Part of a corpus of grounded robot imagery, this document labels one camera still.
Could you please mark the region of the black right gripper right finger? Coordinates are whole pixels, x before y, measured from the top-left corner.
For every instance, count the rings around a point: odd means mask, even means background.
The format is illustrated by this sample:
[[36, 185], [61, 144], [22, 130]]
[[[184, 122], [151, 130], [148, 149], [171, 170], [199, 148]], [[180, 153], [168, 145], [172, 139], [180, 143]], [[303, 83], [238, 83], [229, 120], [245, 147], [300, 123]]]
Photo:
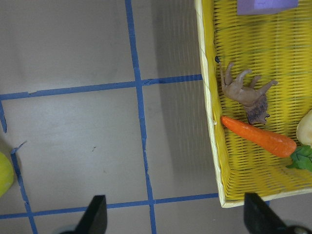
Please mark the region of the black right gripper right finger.
[[287, 225], [257, 193], [245, 193], [243, 219], [250, 234], [289, 234]]

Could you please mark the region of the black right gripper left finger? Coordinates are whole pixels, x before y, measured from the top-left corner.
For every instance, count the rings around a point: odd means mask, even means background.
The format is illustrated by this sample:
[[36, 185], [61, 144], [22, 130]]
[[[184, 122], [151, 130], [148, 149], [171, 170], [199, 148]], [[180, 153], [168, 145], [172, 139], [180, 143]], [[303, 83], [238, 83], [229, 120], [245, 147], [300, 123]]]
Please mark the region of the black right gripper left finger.
[[91, 200], [74, 234], [104, 234], [107, 229], [107, 204], [105, 195], [96, 195]]

